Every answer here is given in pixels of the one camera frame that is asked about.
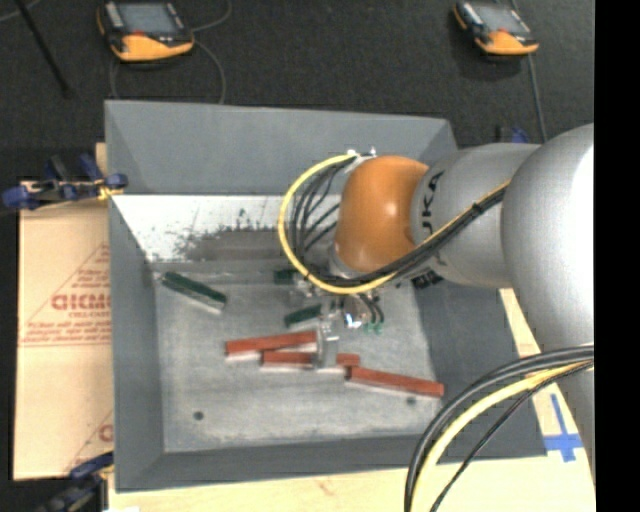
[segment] orange device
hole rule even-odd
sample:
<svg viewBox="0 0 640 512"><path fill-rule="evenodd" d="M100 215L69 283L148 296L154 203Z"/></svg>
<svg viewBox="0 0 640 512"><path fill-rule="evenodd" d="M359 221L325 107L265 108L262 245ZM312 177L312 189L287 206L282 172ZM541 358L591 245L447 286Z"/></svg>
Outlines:
<svg viewBox="0 0 640 512"><path fill-rule="evenodd" d="M473 42L488 56L522 57L539 43L518 13L492 2L456 2L453 14Z"/></svg>
<svg viewBox="0 0 640 512"><path fill-rule="evenodd" d="M170 2L115 2L98 8L98 28L124 62L164 61L189 52L195 40Z"/></svg>

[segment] yellow cable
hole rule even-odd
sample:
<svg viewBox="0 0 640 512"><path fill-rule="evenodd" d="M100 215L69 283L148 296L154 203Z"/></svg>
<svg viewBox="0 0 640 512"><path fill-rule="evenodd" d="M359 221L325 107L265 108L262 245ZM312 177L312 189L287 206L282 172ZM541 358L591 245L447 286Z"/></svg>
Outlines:
<svg viewBox="0 0 640 512"><path fill-rule="evenodd" d="M314 165L313 167L307 169L304 173L302 173L298 177L298 179L296 181L293 182L293 185L291 185L291 187L289 187L289 190L287 190L286 194L284 195L284 198L282 199L282 203L280 204L280 214L278 215L278 237L280 238L280 245L282 246L282 249L284 250L284 253L287 255L287 258L289 259L291 264L306 279L308 279L311 283L315 284L318 288L321 288L322 290L325 290L327 292L335 293L335 294L339 294L339 295L351 295L351 294L355 294L355 293L364 293L366 291L372 290L373 288L375 288L377 286L380 286L383 283L386 283L389 279L391 279L393 277L394 274L389 274L389 275L383 276L383 277L378 278L378 279L376 279L374 281L371 281L370 283L367 283L367 284L358 285L358 286L350 286L350 287L333 286L333 285L331 285L329 283L326 283L326 282L322 281L317 276L314 276L309 271L309 269L307 269L302 264L302 262L300 262L300 260L298 260L296 255L293 253L293 250L291 249L291 246L289 245L289 241L287 240L287 233L285 231L285 218L286 218L286 215L287 215L287 208L289 206L289 203L291 202L291 199L293 198L293 196L296 193L296 191L302 186L302 184L305 181L307 181L309 178L311 178L311 176L313 176L314 174L322 171L326 167L329 167L329 166L335 165L335 164L339 164L339 163L344 162L345 160L349 160L350 158L353 158L353 157L354 157L354 154L352 154L352 153L347 153L347 154L344 154L344 155L334 156L334 157L328 158L327 160L324 160L323 162L320 162L320 163Z"/></svg>
<svg viewBox="0 0 640 512"><path fill-rule="evenodd" d="M418 488L422 487L419 485L420 481L425 480L425 475L427 473L430 473L431 470L435 467L438 460L440 460L440 457L442 456L444 451L447 449L447 447L449 446L453 438L457 436L460 433L460 431L469 422L473 421L480 414L485 412L487 409L493 407L494 405L499 404L500 402L507 400L508 398L511 398L512 396L515 396L519 393L531 390L536 386L538 386L539 384L545 382L546 380L551 379L561 373L572 370L583 364L584 362L573 363L573 364L563 366L561 368L556 368L553 370L544 370L544 371L535 373L533 375L530 375L518 382L510 384L509 386L505 386L497 391L494 391L492 394L474 403L471 407L469 407L469 409L467 409L460 416L458 416L451 423L451 425L449 425L449 427L442 433L442 435L438 438L438 440L434 443L431 450L429 450L427 457L425 458L422 470L420 471L420 474L418 475L418 478L416 481L416 485L415 485L416 494L412 501L411 508L413 508L413 503L419 501Z"/></svg>
<svg viewBox="0 0 640 512"><path fill-rule="evenodd" d="M395 275L397 274L397 272L391 272L391 273L389 273L387 275L384 275L382 277L374 279L373 281L370 281L369 283L356 285L356 286L334 286L332 284L329 284L329 283L323 281L322 279L320 279L319 277L313 275L311 273L311 271L308 268L306 268L302 264L302 262L296 257L296 255L294 254L293 250L291 249L291 246L289 245L289 241L287 240L287 233L285 231L285 219L286 219L286 215L287 215L287 208L289 207L289 203L291 202L291 199L293 198L293 196L295 195L297 190L302 186L302 184L305 181L307 181L309 178L311 178L311 176L313 176L314 174L322 171L323 169L325 169L325 168L327 168L327 167L329 167L331 165L335 165L335 164L339 164L341 162L344 162L345 160L353 158L353 156L354 156L353 153L346 153L346 154L343 154L343 155L334 156L334 157L328 158L327 160L324 160L324 161L314 165L313 167L307 169L304 173L302 173L298 177L298 179L296 179L296 181L293 182L291 187L289 187L289 190L287 190L287 192L285 193L285 195L284 195L284 197L282 199L282 203L280 204L280 213L278 215L278 237L280 238L280 245L282 246L282 249L283 249L284 253L286 254L287 258L289 259L289 261L291 262L291 264L309 282L311 282L312 284L316 285L318 288L320 288L322 290L325 290L325 291L327 291L329 293L334 293L336 295L353 295L353 294L368 292L368 291L373 290L374 288L377 288L378 286L386 283L387 281L390 281L391 279L393 279L395 277ZM506 182L504 182L499 187L496 187L492 191L488 192L483 197L481 197L477 202L482 202L485 198L491 196L492 194L495 194L495 193L505 189L509 185L510 181L511 180L507 180ZM439 236L443 231L448 229L458 219L460 219L463 215L467 214L472 209L473 209L473 205L469 206L468 208L465 208L460 214L456 215L453 219L451 219L449 222L447 222L446 224L441 226L438 230L436 230L434 233L432 233L428 238L423 240L418 245L418 247L416 247L416 249L418 249L419 247L431 242L431 240L433 240L435 237Z"/></svg>
<svg viewBox="0 0 640 512"><path fill-rule="evenodd" d="M115 196L115 195L119 195L119 194L123 194L124 190L123 189L109 189L107 187L105 187L104 185L102 185L99 189L98 189L98 200L99 201L105 201L106 199L109 199L111 196Z"/></svg>

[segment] black cable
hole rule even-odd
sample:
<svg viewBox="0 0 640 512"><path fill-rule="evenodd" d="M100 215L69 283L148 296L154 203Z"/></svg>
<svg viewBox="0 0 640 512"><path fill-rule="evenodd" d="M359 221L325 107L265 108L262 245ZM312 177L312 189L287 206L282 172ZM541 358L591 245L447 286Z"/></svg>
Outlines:
<svg viewBox="0 0 640 512"><path fill-rule="evenodd" d="M194 40L194 44L200 47L204 51L205 55L207 55L207 57L213 61L213 63L216 65L218 69L218 73L220 75L221 92L220 92L220 97L217 103L221 105L224 103L224 100L227 94L227 81L224 74L224 68L222 67L222 64L220 63L218 58L215 56L215 54L211 50L209 50L209 48L207 48L197 40ZM109 64L109 88L110 88L111 97L114 99L120 99L120 94L118 93L118 88L116 86L116 77L118 75L118 71L120 70L120 65L121 65L120 59L118 59L114 55Z"/></svg>
<svg viewBox="0 0 640 512"><path fill-rule="evenodd" d="M329 224L326 228L324 228L322 231L320 231L320 233L318 233L313 240L311 240L311 242L309 242L307 245L305 245L304 247L304 251L308 252L309 249L311 249L316 243L318 243L322 237L324 237L327 233L329 233L333 228L336 227L336 224L338 224L337 222L332 222L331 224Z"/></svg>
<svg viewBox="0 0 640 512"><path fill-rule="evenodd" d="M431 421L416 445L409 464L405 483L405 512L409 512L411 510L411 499L413 497L415 483L418 473L422 467L425 454L435 441L438 433L448 424L451 418L458 416L458 409L464 406L465 403L469 400L476 399L478 394L485 392L485 390L492 386L502 384L509 379L521 378L527 373L534 371L556 368L572 363L580 363L586 359L593 358L593 356L593 345L586 345L545 352L522 358L501 366L500 368L484 375L453 398L451 402L441 409L436 417Z"/></svg>
<svg viewBox="0 0 640 512"><path fill-rule="evenodd" d="M308 237L308 232L312 230L312 228L307 229L307 222L309 222L311 215L313 215L313 213L324 202L325 198L329 194L329 190L331 190L331 185L333 184L333 180L338 175L338 172L339 172L339 169L335 172L331 172L327 174L327 179L326 179L327 184L325 185L324 191L320 195L320 198L314 204L312 204L312 200L313 200L313 196L312 196L309 202L307 203L309 208L305 209L304 215L302 217L302 223L300 226L300 243L303 246L304 246L305 240Z"/></svg>
<svg viewBox="0 0 640 512"><path fill-rule="evenodd" d="M372 325L377 324L380 321L380 319L378 317L378 310L373 305L373 301L371 301L371 299L369 299L369 297L367 297L367 295L365 293L360 293L358 295L358 297L360 297L360 300L364 303L365 306L367 306L367 309L369 310L369 313L371 313L371 322L370 323Z"/></svg>
<svg viewBox="0 0 640 512"><path fill-rule="evenodd" d="M309 226L309 228L305 231L305 240L309 238L309 236L318 228L320 224L322 224L327 217L329 217L333 212L335 212L338 208L340 208L340 203L334 204L331 208L325 211L318 219Z"/></svg>
<svg viewBox="0 0 640 512"><path fill-rule="evenodd" d="M369 272L368 274L364 274L355 278L344 278L328 273L324 273L320 277L324 279L332 279L332 284L334 286L342 287L357 286L360 284L370 283L371 281L374 281L391 273L395 274L395 278L401 278L406 273L414 271L417 265L424 263L429 258L434 256L442 248L443 245L448 243L477 217L482 215L491 207L500 203L502 201L502 198L504 197L505 191L506 188L500 188L494 193L484 197L479 202L474 203L472 208L462 214L434 239L430 240L427 243L423 243L413 251L405 254L403 257L373 272Z"/></svg>
<svg viewBox="0 0 640 512"><path fill-rule="evenodd" d="M60 86L60 90L62 92L62 96L64 96L64 98L66 99L73 98L75 96L75 91L71 88L71 86L65 80L62 74L62 71L60 71L58 64L56 63L55 59L53 58L53 55L51 54L51 51L49 50L49 47L47 46L47 43L42 37L42 34L40 34L40 31L38 30L38 27L36 26L35 21L33 21L33 18L29 13L29 9L27 9L27 7L24 5L24 2L22 0L13 0L13 1L18 7L20 14L22 14L22 17L24 18L25 23L29 27L29 30L33 34L33 37L35 38L36 43L38 44L38 47L42 52L42 55L47 61L47 64L49 65L49 68L51 69L53 76L58 82L58 85Z"/></svg>
<svg viewBox="0 0 640 512"><path fill-rule="evenodd" d="M379 322L381 324L383 324L384 323L384 311L382 311L382 308L380 307L380 304L375 299L373 300L373 307L378 312L378 318L380 319Z"/></svg>
<svg viewBox="0 0 640 512"><path fill-rule="evenodd" d="M493 1L496 4L500 3L499 0ZM518 7L516 0L511 0L511 7L516 13L518 13L518 15L520 14L520 8ZM542 112L542 102L540 101L540 90L538 88L538 78L533 55L527 55L527 63L529 66L529 79L531 80L531 89L533 91L533 104L536 110L536 117L538 119L538 130L540 131L540 138L544 143L547 141L547 128L545 126L544 114Z"/></svg>
<svg viewBox="0 0 640 512"><path fill-rule="evenodd" d="M42 0L33 0L26 5L27 9L33 9L36 5L38 5ZM9 14L3 14L0 16L0 23L4 23L5 21L9 21L11 18L17 18L20 16L20 10L16 9L15 11L11 11Z"/></svg>
<svg viewBox="0 0 640 512"><path fill-rule="evenodd" d="M301 231L304 233L304 229L306 228L306 225L305 225L305 228L300 228L300 229L298 228L299 223L305 224L305 220L304 219L301 220L300 216L303 214L304 211L308 212L312 208L311 203L313 202L313 199L317 194L318 190L320 189L320 187L322 186L322 184L326 180L331 179L332 176L337 175L342 169L350 165L356 158L357 158L357 155L354 155L353 158L345 160L344 162L341 162L339 164L329 166L326 169L323 169L322 171L318 172L318 174L316 174L310 180L310 183L308 183L308 185L304 188L302 193L299 195L297 202L294 204L294 207L292 208L289 223L288 223L289 243L296 257L298 257L298 259L301 259L301 258L304 259L304 252L305 252L304 239L301 237Z"/></svg>
<svg viewBox="0 0 640 512"><path fill-rule="evenodd" d="M199 27L192 28L191 32L194 32L194 33L195 32L200 32L202 30L207 30L209 28L213 28L213 27L217 27L218 25L222 25L225 21L227 21L229 19L229 16L231 16L231 11L232 11L231 0L227 0L227 10L222 15L222 17L218 18L215 21L212 21L211 23L207 23L205 25L200 25Z"/></svg>
<svg viewBox="0 0 640 512"><path fill-rule="evenodd" d="M478 441L478 443L476 443L476 445L473 447L471 452L462 461L462 464L460 465L460 467L458 468L456 473L453 475L453 477L451 477L451 479L449 480L447 485L442 489L442 491L440 492L440 494L438 495L436 500L433 502L433 505L431 506L431 509L430 509L429 512L436 512L438 510L438 508L440 507L440 505L444 501L444 498L447 496L448 492L451 490L451 488L456 483L456 481L462 476L462 473L464 473L464 471L469 467L469 465L471 464L471 462L474 459L474 457L493 438L493 436L500 429L500 427L502 427L502 425L504 425L506 423L506 421L515 413L515 411L522 406L522 404L524 404L527 400L529 400L538 391L540 391L541 389L546 388L547 386L553 384L554 382L557 382L560 379L563 379L563 378L568 377L570 375L573 375L575 373L584 371L584 370L586 370L588 368L591 368L591 367L593 367L593 362L585 363L585 364L583 364L581 366L578 366L576 368L572 368L570 370L567 370L566 372L563 372L563 373L561 373L559 375L555 375L553 377L550 377L549 379L545 380L544 382L541 382L540 384L538 384L534 388L532 388L532 389L526 391L525 393L523 393L513 404L511 404L511 406L502 414L502 416L500 416L500 418L498 418L498 420L491 426L491 428Z"/></svg>

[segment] blue clamp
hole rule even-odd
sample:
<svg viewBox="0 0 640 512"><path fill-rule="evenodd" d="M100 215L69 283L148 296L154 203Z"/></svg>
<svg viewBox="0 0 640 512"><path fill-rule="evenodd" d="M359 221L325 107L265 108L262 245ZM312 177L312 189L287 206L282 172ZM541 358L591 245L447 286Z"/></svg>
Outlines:
<svg viewBox="0 0 640 512"><path fill-rule="evenodd" d="M112 465L113 452L107 452L73 468L69 472L69 478L71 480L82 480Z"/></svg>
<svg viewBox="0 0 640 512"><path fill-rule="evenodd" d="M99 510L104 510L106 482L98 475L78 482L56 494L46 504L37 507L34 512L78 512L87 503L97 498Z"/></svg>
<svg viewBox="0 0 640 512"><path fill-rule="evenodd" d="M44 179L30 187L19 185L2 193L2 202L7 208L35 210L41 206L79 201L124 189L129 180L124 174L104 176L95 159L88 153L78 157L83 177L88 181L74 181L59 156L54 155L44 167Z"/></svg>
<svg viewBox="0 0 640 512"><path fill-rule="evenodd" d="M495 142L511 142L518 144L528 144L529 135L522 128L512 126L510 128L506 126L496 126L496 140Z"/></svg>

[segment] cardboard box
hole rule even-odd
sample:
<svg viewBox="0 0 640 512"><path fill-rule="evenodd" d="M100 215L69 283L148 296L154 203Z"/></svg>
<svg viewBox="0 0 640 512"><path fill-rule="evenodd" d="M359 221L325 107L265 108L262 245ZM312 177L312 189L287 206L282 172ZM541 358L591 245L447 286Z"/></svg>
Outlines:
<svg viewBox="0 0 640 512"><path fill-rule="evenodd" d="M65 476L113 449L107 210L20 213L16 480Z"/></svg>

